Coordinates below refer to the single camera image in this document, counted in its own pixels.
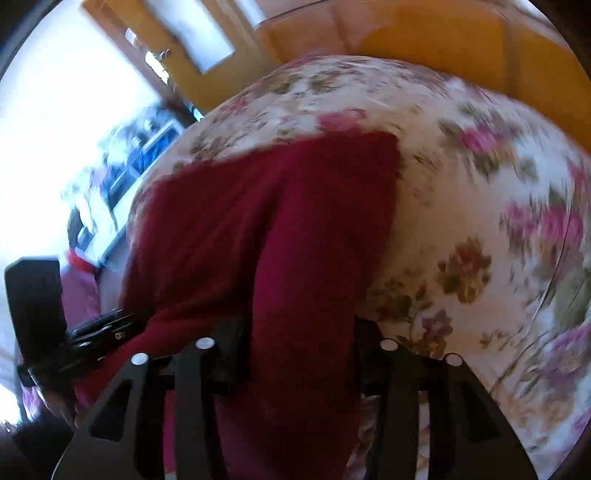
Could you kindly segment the person's left hand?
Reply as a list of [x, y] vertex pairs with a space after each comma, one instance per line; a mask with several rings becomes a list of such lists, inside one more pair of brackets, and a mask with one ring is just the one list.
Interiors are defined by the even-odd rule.
[[38, 387], [37, 391], [45, 407], [54, 416], [63, 419], [73, 429], [78, 428], [79, 407], [71, 389]]

